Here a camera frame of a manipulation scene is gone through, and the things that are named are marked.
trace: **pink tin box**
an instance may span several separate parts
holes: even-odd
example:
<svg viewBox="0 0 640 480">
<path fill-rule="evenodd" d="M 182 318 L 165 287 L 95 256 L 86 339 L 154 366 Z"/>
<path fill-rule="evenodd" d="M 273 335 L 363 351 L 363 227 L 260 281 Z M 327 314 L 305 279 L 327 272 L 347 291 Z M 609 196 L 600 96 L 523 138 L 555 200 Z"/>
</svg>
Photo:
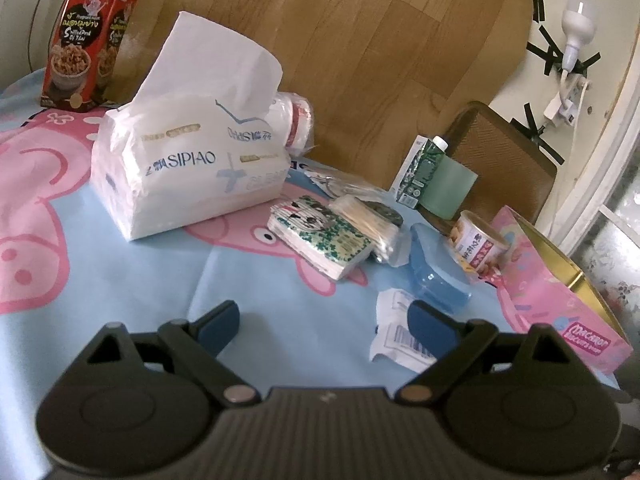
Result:
<svg viewBox="0 0 640 480">
<path fill-rule="evenodd" d="M 584 273 L 508 206 L 492 227 L 511 244 L 498 261 L 500 271 L 488 278 L 511 327 L 522 333 L 534 323 L 549 323 L 583 362 L 613 373 L 632 347 Z"/>
</svg>

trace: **ribbed black surface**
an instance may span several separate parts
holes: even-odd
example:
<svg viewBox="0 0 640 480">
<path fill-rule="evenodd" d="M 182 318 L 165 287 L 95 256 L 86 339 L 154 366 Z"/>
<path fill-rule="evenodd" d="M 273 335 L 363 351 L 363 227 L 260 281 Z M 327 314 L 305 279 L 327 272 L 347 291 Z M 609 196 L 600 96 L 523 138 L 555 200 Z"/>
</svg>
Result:
<svg viewBox="0 0 640 480">
<path fill-rule="evenodd" d="M 81 478 L 56 470 L 48 480 Z M 528 477 L 479 463 L 450 440 L 433 413 L 398 406 L 383 390 L 277 389 L 258 406 L 224 412 L 203 443 L 182 460 L 135 478 L 524 480 Z M 554 478 L 588 480 L 604 476 L 590 470 L 545 477 Z"/>
</svg>

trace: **triangular cutout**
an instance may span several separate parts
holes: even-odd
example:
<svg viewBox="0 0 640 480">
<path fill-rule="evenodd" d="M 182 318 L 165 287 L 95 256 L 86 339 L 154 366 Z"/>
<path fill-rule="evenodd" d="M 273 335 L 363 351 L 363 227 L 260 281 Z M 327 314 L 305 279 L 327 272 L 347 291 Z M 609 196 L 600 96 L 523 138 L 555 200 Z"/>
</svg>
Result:
<svg viewBox="0 0 640 480">
<path fill-rule="evenodd" d="M 566 364 L 569 362 L 569 358 L 548 335 L 542 336 L 538 339 L 536 348 L 533 351 L 533 358 L 536 361 L 543 363 Z"/>
<path fill-rule="evenodd" d="M 87 361 L 91 365 L 100 364 L 100 363 L 113 363 L 115 361 L 120 361 L 122 356 L 120 355 L 120 348 L 118 346 L 118 341 L 114 336 L 108 335 L 105 337 L 100 346 L 96 349 L 94 354 L 89 357 Z"/>
</svg>

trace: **peppa pig tablecloth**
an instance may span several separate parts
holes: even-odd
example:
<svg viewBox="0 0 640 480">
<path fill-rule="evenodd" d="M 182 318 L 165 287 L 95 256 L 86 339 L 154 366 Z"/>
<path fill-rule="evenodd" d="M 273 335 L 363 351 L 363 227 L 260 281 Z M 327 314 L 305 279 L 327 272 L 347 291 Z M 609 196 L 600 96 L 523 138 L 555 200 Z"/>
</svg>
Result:
<svg viewBox="0 0 640 480">
<path fill-rule="evenodd" d="M 367 261 L 331 282 L 270 234 L 270 204 L 126 242 L 87 184 L 105 109 L 42 109 L 41 87 L 40 71 L 0 95 L 2 480 L 46 473 L 33 423 L 37 405 L 109 321 L 151 331 L 235 300 L 240 332 L 220 360 L 263 395 L 274 385 L 379 385 L 392 392 L 414 376 L 384 358 L 368 359 L 377 295 L 410 290 L 408 266 Z M 292 163 L 284 194 L 325 200 L 303 166 Z M 408 224 L 423 221 L 394 206 Z M 485 283 L 458 317 L 483 317 L 511 331 Z"/>
</svg>

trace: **barcode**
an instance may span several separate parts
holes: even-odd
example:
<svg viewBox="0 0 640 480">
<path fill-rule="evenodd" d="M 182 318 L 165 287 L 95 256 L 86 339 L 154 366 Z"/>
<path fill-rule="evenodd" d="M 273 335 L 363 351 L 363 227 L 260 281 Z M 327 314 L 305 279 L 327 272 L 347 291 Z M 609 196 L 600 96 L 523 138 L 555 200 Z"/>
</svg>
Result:
<svg viewBox="0 0 640 480">
<path fill-rule="evenodd" d="M 405 206 L 408 206 L 408 207 L 413 209 L 415 207 L 415 205 L 418 203 L 418 199 L 407 195 L 407 193 L 404 193 L 400 197 L 400 200 L 398 200 L 398 203 L 400 203 L 402 205 L 405 205 Z"/>
<path fill-rule="evenodd" d="M 394 334 L 394 342 L 403 346 L 408 346 L 411 350 L 418 352 L 425 357 L 433 357 L 431 353 L 422 346 L 418 340 L 411 335 L 411 333 L 403 326 L 396 326 L 396 333 Z"/>
</svg>

